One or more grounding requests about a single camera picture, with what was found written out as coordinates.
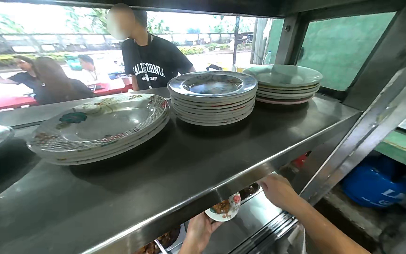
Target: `plastic bottle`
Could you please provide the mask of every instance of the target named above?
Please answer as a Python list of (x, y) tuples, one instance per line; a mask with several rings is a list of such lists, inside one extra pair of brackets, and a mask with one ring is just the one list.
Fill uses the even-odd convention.
[(266, 57), (264, 58), (264, 63), (263, 64), (270, 64), (270, 59), (272, 58), (272, 52), (269, 51), (266, 54)]

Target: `stack of plates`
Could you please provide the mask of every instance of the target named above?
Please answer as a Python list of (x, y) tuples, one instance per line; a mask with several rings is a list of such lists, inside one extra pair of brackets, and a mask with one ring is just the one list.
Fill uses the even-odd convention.
[(319, 90), (322, 74), (294, 65), (263, 65), (244, 73), (258, 80), (256, 100), (272, 104), (300, 104), (309, 101)]
[(169, 121), (167, 101), (149, 94), (96, 99), (44, 121), (27, 147), (57, 165), (80, 165), (124, 153)]
[(232, 71), (199, 71), (167, 84), (177, 117), (185, 122), (218, 126), (238, 122), (253, 110), (258, 83)]

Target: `california t-shirt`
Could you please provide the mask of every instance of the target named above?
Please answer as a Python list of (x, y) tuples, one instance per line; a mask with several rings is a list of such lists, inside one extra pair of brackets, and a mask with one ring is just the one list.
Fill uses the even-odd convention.
[(151, 88), (166, 86), (178, 72), (187, 73), (192, 67), (175, 44), (152, 37), (146, 46), (139, 46), (133, 39), (125, 40), (121, 45), (125, 73), (136, 76), (140, 90), (149, 89), (149, 85)]

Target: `red table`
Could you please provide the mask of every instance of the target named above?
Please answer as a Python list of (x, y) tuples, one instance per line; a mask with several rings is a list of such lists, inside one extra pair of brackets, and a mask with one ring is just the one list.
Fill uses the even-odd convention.
[[(125, 86), (114, 88), (113, 85), (109, 83), (99, 83), (102, 89), (94, 91), (95, 94), (98, 96), (103, 95), (113, 95), (113, 94), (120, 94), (126, 93), (129, 89), (132, 89), (131, 79), (124, 80)], [(0, 110), (5, 108), (19, 108), (21, 106), (35, 106), (38, 105), (37, 101), (34, 100), (32, 97), (1, 97), (0, 98)]]

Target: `hand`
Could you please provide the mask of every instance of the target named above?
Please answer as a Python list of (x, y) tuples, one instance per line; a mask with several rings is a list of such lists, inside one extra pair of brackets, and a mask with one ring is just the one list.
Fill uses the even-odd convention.
[(201, 253), (206, 248), (211, 234), (220, 225), (222, 222), (215, 222), (204, 212), (190, 219), (180, 254)]
[(266, 197), (275, 206), (294, 214), (305, 202), (283, 176), (270, 174), (258, 181)]

